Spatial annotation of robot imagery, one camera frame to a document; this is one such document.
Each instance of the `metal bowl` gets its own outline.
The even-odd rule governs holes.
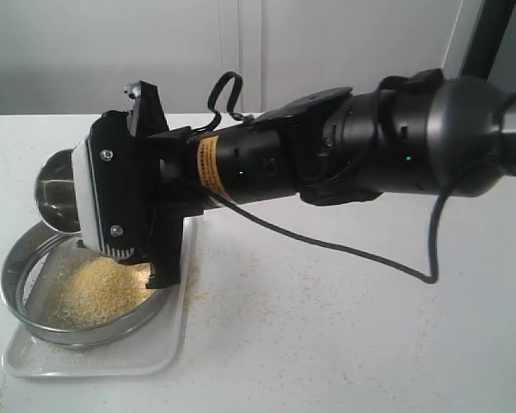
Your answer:
[[[142,304],[103,324],[60,329],[46,324],[46,297],[58,274],[98,255],[77,247],[77,238],[59,235],[43,222],[15,243],[3,265],[1,292],[9,310],[41,340],[68,348],[89,348],[113,342],[150,321],[166,303],[171,289],[156,290]]]

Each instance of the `yellow powder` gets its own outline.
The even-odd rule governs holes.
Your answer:
[[[86,262],[64,282],[50,321],[80,328],[126,314],[153,293],[145,288],[150,272],[150,264],[124,266],[102,256]]]

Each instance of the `sieve rim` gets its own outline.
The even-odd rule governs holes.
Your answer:
[[[9,311],[22,323],[27,324],[35,329],[38,330],[44,330],[44,331],[50,331],[54,333],[65,333],[65,334],[76,334],[81,333],[84,331],[91,331],[96,329],[101,329],[104,327],[107,327],[111,324],[116,324],[120,320],[123,320],[125,318],[130,317],[135,311],[142,311],[143,307],[148,307],[154,304],[158,299],[160,299],[163,295],[161,294],[163,290],[156,290],[153,292],[152,295],[150,295],[144,302],[142,302],[140,305],[135,306],[130,311],[125,312],[124,314],[113,318],[105,323],[100,324],[94,324],[89,326],[84,326],[76,329],[60,329],[57,327],[51,327],[45,324],[40,324],[32,320],[31,318],[25,316],[18,308],[18,306],[22,306],[18,301],[21,300],[22,302],[22,291],[25,287],[25,284],[27,283],[28,276],[33,269],[33,267],[42,259],[46,254],[51,252],[55,247],[59,246],[62,243],[65,243],[69,241],[72,238],[77,238],[76,235],[69,236],[65,234],[58,234],[53,233],[52,236],[50,236],[48,239],[46,239],[43,243],[41,243],[35,251],[33,251],[31,254],[29,254],[26,259],[24,260],[21,270],[17,271],[15,274],[16,281],[15,281],[15,289],[13,292],[13,299],[10,299],[10,294],[6,293],[6,289],[8,289],[8,286],[6,285],[5,280],[12,276],[12,273],[9,271],[11,268],[11,263],[13,261],[12,256],[16,253],[18,249],[21,248],[22,243],[26,242],[26,236],[30,233],[30,231],[35,230],[37,231],[41,226],[45,226],[47,230],[49,230],[49,226],[46,225],[43,221],[40,221],[38,224],[34,225],[30,230],[25,232],[21,238],[14,244],[14,246],[9,251],[8,255],[6,256],[6,259],[4,261],[3,267],[2,267],[2,282],[0,284],[0,293],[2,295],[2,300],[4,304],[8,307]]]

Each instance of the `metal sieve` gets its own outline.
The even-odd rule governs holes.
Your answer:
[[[59,235],[39,222],[15,243],[2,272],[2,296],[9,310],[41,340],[69,348],[88,348],[120,339],[147,323],[163,307],[171,289],[156,290],[142,304],[103,324],[58,327],[50,309],[75,269],[98,257],[78,248],[77,237]]]

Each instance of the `white cabinet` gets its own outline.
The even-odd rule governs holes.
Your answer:
[[[159,85],[167,112],[205,112],[223,71],[243,109],[441,66],[456,74],[482,0],[0,2],[0,114],[100,113]]]

